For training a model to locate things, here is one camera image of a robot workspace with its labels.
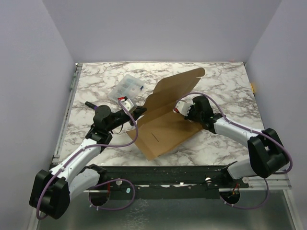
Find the brown cardboard box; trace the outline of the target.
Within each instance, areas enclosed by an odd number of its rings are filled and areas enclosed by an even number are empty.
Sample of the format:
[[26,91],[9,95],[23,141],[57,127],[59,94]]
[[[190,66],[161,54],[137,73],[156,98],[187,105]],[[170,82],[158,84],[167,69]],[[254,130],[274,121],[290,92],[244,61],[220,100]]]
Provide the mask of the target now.
[[147,111],[137,122],[138,149],[147,160],[164,155],[202,130],[198,123],[174,113],[176,101],[192,89],[205,75],[204,68],[197,68],[161,79],[144,104]]

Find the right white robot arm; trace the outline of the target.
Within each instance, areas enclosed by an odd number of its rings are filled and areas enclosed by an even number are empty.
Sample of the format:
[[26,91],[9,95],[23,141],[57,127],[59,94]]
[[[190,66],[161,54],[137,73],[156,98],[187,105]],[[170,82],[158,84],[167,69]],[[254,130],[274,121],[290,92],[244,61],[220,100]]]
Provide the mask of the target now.
[[214,113],[211,102],[210,98],[199,93],[192,103],[178,101],[174,110],[186,120],[199,123],[203,129],[230,138],[248,149],[248,159],[231,163],[221,174],[223,186],[232,187],[243,177],[267,178],[279,174],[286,165],[292,166],[289,153],[275,130],[253,129],[233,122],[222,111]]

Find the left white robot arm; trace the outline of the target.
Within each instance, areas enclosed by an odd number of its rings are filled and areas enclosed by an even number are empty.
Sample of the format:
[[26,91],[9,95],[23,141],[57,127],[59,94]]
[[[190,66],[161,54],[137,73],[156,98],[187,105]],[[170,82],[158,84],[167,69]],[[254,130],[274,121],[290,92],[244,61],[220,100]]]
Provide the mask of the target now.
[[49,171],[40,170],[34,180],[29,204],[36,209],[36,218],[43,220],[50,216],[59,219],[70,202],[88,188],[101,189],[105,186],[104,170],[98,166],[87,166],[105,148],[123,148],[132,145],[111,145],[113,129],[129,122],[137,126],[137,119],[146,112],[146,107],[137,106],[130,99],[120,98],[121,110],[113,113],[109,106],[97,106],[86,102],[94,110],[93,124],[81,145],[62,163]]

